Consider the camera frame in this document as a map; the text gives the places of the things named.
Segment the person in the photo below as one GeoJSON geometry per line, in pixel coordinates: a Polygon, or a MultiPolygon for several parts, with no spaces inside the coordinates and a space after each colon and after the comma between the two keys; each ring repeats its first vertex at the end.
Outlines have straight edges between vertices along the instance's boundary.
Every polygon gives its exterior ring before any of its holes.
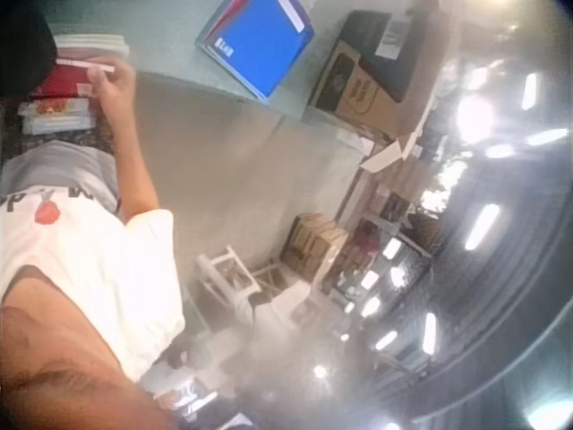
{"type": "Polygon", "coordinates": [[[136,384],[184,328],[173,216],[141,155],[135,71],[94,61],[115,67],[88,71],[115,159],[54,141],[2,172],[0,415],[23,429],[176,428],[136,384]]]}

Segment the white paper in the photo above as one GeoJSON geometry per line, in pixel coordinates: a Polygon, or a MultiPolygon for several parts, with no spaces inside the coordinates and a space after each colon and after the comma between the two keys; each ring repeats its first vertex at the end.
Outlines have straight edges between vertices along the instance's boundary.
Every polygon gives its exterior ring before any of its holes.
{"type": "Polygon", "coordinates": [[[411,23],[404,14],[393,14],[376,49],[376,56],[396,60],[406,42],[411,23]]]}
{"type": "Polygon", "coordinates": [[[304,30],[304,22],[296,11],[295,7],[290,3],[290,0],[278,0],[278,3],[282,6],[283,11],[285,11],[288,19],[295,26],[296,31],[299,33],[302,32],[304,30]]]}

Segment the stack of books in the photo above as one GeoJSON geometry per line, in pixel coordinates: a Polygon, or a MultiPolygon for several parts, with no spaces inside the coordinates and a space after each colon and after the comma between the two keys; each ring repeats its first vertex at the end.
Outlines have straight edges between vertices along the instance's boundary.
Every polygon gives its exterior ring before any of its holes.
{"type": "Polygon", "coordinates": [[[56,64],[42,84],[20,105],[24,134],[88,130],[97,123],[97,110],[90,101],[92,85],[87,71],[98,65],[113,73],[111,65],[90,61],[96,56],[129,56],[124,37],[114,34],[72,34],[54,37],[56,64]]]}
{"type": "Polygon", "coordinates": [[[311,20],[298,0],[226,0],[197,43],[266,100],[313,36],[311,20]]]}

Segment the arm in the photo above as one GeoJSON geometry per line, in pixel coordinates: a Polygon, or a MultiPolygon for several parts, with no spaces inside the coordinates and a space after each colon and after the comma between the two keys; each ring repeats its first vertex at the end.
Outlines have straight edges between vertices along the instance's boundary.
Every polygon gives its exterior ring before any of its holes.
{"type": "Polygon", "coordinates": [[[159,209],[158,197],[150,173],[141,155],[133,101],[135,99],[135,71],[115,58],[101,58],[115,66],[115,73],[107,77],[98,68],[88,72],[94,91],[114,135],[117,183],[122,199],[125,221],[136,215],[159,209]]]}

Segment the blue folder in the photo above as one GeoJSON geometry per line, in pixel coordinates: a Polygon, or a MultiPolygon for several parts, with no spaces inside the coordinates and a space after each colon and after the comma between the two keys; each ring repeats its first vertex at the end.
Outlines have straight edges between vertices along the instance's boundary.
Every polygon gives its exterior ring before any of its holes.
{"type": "Polygon", "coordinates": [[[210,33],[203,47],[258,98],[267,99],[313,35],[310,19],[296,0],[247,0],[210,33]],[[296,20],[284,2],[292,5],[296,20]]]}

